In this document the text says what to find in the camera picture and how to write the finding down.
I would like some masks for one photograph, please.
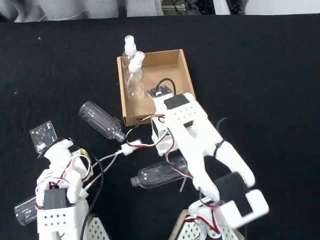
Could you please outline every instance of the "white spray nozzle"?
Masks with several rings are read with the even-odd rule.
[[[131,35],[128,35],[124,38],[124,42],[125,42],[125,45],[124,45],[125,54],[127,54],[128,56],[135,55],[137,52],[135,38]]]
[[[129,70],[133,73],[137,73],[141,69],[144,59],[145,54],[142,51],[137,51],[129,64]]]

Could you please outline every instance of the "cardboard box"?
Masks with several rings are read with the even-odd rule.
[[[182,49],[145,53],[142,65],[145,94],[144,98],[138,102],[127,99],[121,57],[117,57],[116,60],[122,116],[126,126],[136,125],[141,119],[155,113],[154,102],[148,95],[147,90],[155,88],[158,82],[164,78],[170,78],[174,81],[177,94],[191,93],[193,96],[195,95]],[[170,82],[164,82],[163,85],[171,90],[173,89]]]

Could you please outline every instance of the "black table surface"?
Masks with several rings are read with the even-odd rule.
[[[0,24],[1,239],[37,239],[36,223],[22,227],[13,213],[49,165],[36,159],[30,129],[51,120],[59,136],[98,157],[119,149],[78,110],[92,100],[122,117],[116,57],[128,34],[144,52],[183,49],[209,119],[230,118],[221,133],[254,172],[270,207],[249,224],[247,239],[319,239],[319,22],[320,15],[292,15]],[[151,128],[136,134],[148,142]],[[166,240],[181,210],[197,200],[191,181],[182,193],[180,180],[151,190],[131,187],[130,177],[162,160],[155,149],[139,149],[105,174],[93,213],[113,240]],[[205,161],[212,178],[227,172]]]

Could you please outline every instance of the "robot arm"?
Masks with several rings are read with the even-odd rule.
[[[71,153],[72,141],[64,139],[51,146],[44,156],[50,160],[37,180],[37,230],[40,240],[78,240],[88,211],[83,181],[92,174],[91,162],[82,149]],[[88,169],[79,156],[88,159]],[[87,227],[83,240],[88,239]]]
[[[159,155],[163,155],[174,138],[175,147],[185,158],[194,187],[207,198],[205,201],[222,204],[214,208],[213,215],[219,226],[238,228],[266,214],[268,204],[262,193],[249,188],[255,185],[255,176],[234,147],[224,141],[208,120],[206,112],[190,93],[173,96],[168,89],[160,90],[155,96],[149,91],[156,106],[156,114],[164,114],[165,121],[152,119],[152,139],[156,142],[159,132],[169,129],[172,136],[167,136],[158,144]],[[204,157],[213,156],[226,165],[231,173],[212,181],[208,176]],[[211,209],[200,201],[189,208],[189,213],[211,219]]]

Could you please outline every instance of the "clear plastic bottle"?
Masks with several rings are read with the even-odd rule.
[[[183,156],[171,159],[170,163],[180,171],[188,173],[188,166]],[[140,186],[144,189],[152,189],[182,178],[184,177],[175,171],[169,163],[162,161],[141,169],[137,176],[131,178],[131,184],[133,187]]]
[[[137,47],[135,44],[135,38],[131,35],[128,35],[124,38],[124,52],[122,54],[122,69],[126,71],[129,67],[129,63],[134,58],[137,53]]]
[[[107,139],[117,139],[119,142],[125,140],[120,123],[94,102],[87,101],[83,104],[79,116]]]
[[[134,58],[129,63],[128,71],[124,74],[126,95],[130,101],[137,102],[144,98],[144,72],[142,71],[142,63],[145,54],[137,51]]]
[[[33,196],[14,207],[15,217],[22,226],[37,219],[36,204],[36,196]]]

